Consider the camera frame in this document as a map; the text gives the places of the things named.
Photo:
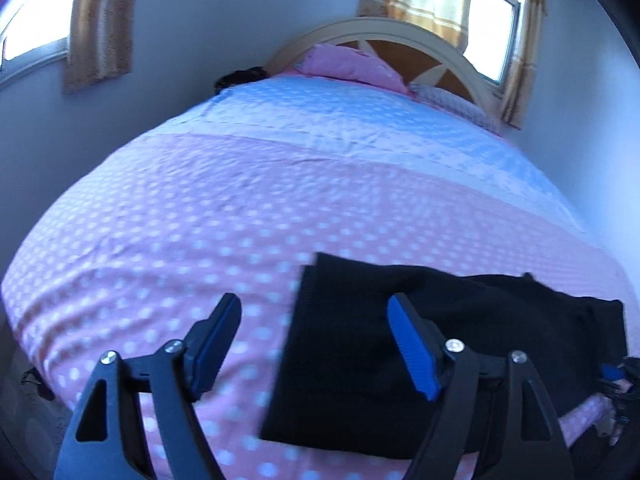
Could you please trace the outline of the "person's right hand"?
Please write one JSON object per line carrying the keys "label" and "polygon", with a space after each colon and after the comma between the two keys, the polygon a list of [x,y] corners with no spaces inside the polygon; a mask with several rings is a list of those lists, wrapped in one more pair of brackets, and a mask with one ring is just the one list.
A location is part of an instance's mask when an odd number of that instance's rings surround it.
{"label": "person's right hand", "polygon": [[632,388],[634,384],[627,379],[602,382],[602,394],[608,404],[594,426],[598,436],[605,438],[609,446],[616,445],[629,422],[628,406],[634,400]]}

